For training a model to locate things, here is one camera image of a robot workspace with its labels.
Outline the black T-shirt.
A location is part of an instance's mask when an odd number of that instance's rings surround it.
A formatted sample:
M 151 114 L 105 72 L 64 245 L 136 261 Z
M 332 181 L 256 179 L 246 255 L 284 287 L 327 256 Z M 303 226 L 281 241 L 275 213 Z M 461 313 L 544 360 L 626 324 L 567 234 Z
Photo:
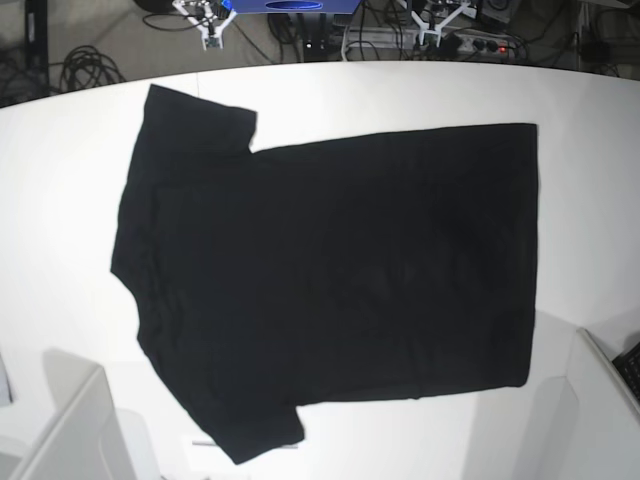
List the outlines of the black T-shirt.
M 205 433 L 298 443 L 300 406 L 527 382 L 535 125 L 252 152 L 256 124 L 152 86 L 118 213 L 139 344 Z

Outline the white power strip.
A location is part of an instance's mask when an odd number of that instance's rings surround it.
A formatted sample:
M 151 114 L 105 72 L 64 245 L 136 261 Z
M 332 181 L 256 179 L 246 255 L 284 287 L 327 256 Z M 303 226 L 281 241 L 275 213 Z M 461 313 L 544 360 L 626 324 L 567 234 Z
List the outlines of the white power strip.
M 459 28 L 439 34 L 441 40 L 437 48 L 421 49 L 418 45 L 419 29 L 405 27 L 346 27 L 346 36 L 341 48 L 371 49 L 381 54 L 383 49 L 400 54 L 426 54 L 442 58 L 508 59 L 515 54 L 520 44 L 512 37 L 481 32 L 475 29 Z

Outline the black keyboard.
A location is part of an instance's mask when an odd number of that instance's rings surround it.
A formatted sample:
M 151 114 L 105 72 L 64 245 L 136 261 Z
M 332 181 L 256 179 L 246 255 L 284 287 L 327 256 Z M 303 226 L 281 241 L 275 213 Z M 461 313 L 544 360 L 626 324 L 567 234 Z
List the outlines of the black keyboard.
M 613 365 L 637 400 L 640 399 L 640 344 L 613 360 Z

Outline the white left bin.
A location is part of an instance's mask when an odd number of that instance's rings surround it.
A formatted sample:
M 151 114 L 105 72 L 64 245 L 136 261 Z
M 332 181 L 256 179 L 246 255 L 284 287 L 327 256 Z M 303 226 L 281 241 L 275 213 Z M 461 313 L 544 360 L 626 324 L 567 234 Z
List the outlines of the white left bin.
M 56 412 L 33 445 L 1 439 L 3 479 L 160 479 L 144 419 L 115 408 L 99 364 L 45 354 Z

